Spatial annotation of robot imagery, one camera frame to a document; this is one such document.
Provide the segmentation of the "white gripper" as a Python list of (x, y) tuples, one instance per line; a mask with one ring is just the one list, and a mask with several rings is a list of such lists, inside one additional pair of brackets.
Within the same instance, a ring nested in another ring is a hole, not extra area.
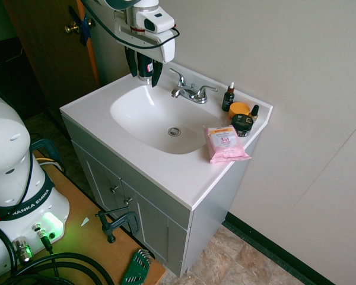
[(135, 31), (126, 24), (123, 12), (115, 11), (115, 36), (117, 42), (125, 46), (126, 61), (133, 77), (138, 74), (135, 51), (154, 59), (152, 61), (152, 87), (158, 84), (163, 63), (173, 60), (175, 55), (175, 41), (171, 30), (160, 34), (151, 31)]

